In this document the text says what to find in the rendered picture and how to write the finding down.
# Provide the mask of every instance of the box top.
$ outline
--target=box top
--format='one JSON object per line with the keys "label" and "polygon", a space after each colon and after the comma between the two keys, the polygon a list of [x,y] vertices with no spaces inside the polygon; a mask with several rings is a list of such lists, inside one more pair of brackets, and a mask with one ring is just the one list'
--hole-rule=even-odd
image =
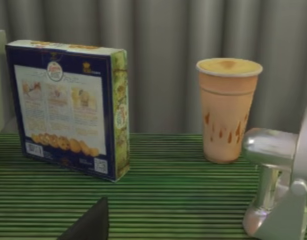
{"label": "box top", "polygon": [[7,44],[11,47],[23,47],[23,48],[35,48],[35,49],[47,49],[47,50],[60,50],[70,53],[80,54],[94,54],[110,56],[113,53],[123,51],[123,49],[107,48],[100,46],[89,46],[79,44],[65,44],[55,43],[48,41],[33,41],[33,40],[16,40]]}

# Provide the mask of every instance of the curtain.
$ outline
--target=curtain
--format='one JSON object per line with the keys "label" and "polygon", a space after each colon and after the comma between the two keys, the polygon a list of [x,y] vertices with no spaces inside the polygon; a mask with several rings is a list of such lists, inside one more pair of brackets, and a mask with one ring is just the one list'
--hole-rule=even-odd
{"label": "curtain", "polygon": [[201,132],[204,58],[263,65],[249,128],[296,133],[307,104],[307,0],[0,0],[0,29],[126,49],[132,132]]}

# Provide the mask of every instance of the black object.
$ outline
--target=black object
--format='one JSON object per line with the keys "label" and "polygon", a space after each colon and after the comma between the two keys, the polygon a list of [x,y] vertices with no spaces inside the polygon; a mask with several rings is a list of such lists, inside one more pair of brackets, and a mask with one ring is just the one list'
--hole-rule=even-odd
{"label": "black object", "polygon": [[108,199],[103,197],[58,237],[58,240],[108,240],[108,237]]}

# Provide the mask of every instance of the cup rim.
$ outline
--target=cup rim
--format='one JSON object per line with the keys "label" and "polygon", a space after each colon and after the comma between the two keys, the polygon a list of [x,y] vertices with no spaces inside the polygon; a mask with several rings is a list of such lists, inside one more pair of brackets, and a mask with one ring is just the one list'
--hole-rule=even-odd
{"label": "cup rim", "polygon": [[[258,64],[260,66],[260,68],[255,70],[255,71],[244,72],[244,73],[223,73],[223,72],[209,71],[209,70],[203,69],[199,66],[200,63],[202,63],[202,62],[212,61],[212,60],[217,60],[217,59],[235,59],[235,60],[249,61],[249,62]],[[202,59],[202,60],[197,62],[195,68],[199,72],[207,74],[207,75],[212,75],[212,76],[216,76],[216,77],[226,77],[226,78],[246,78],[246,77],[257,76],[264,70],[263,66],[261,64],[259,64],[258,62],[247,60],[247,59],[242,59],[242,58],[234,58],[234,57],[213,57],[213,58]]]}

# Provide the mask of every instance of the green striped tablecloth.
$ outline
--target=green striped tablecloth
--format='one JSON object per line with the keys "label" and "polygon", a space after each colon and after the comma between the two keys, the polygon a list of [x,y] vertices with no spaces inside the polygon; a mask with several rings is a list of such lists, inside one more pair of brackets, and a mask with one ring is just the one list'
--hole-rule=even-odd
{"label": "green striped tablecloth", "polygon": [[244,212],[254,166],[206,162],[197,135],[131,136],[131,170],[118,183],[22,157],[0,135],[0,240],[53,240],[108,196],[110,240],[249,239]]}

